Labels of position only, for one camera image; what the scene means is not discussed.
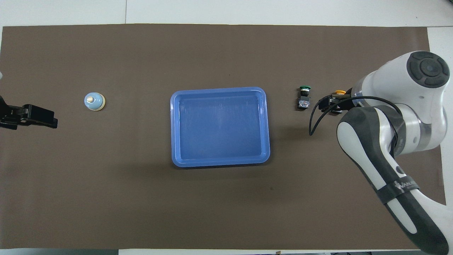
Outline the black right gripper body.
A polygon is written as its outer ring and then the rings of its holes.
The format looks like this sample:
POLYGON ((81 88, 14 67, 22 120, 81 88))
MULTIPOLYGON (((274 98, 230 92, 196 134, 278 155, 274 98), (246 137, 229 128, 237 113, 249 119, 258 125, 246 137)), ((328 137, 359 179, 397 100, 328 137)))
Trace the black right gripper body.
POLYGON ((335 94, 333 95, 333 103, 337 104, 333 109, 333 114, 342 114, 343 111, 349 111, 354 108, 353 100, 349 100, 351 94, 335 94))

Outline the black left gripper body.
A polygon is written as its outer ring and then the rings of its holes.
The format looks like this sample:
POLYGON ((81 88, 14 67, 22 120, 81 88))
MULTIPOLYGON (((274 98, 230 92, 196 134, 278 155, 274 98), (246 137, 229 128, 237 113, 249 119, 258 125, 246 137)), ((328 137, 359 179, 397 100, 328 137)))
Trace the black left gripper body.
POLYGON ((21 124, 21 111, 23 107, 9 106, 0 97, 0 127, 10 130, 16 130, 21 124))

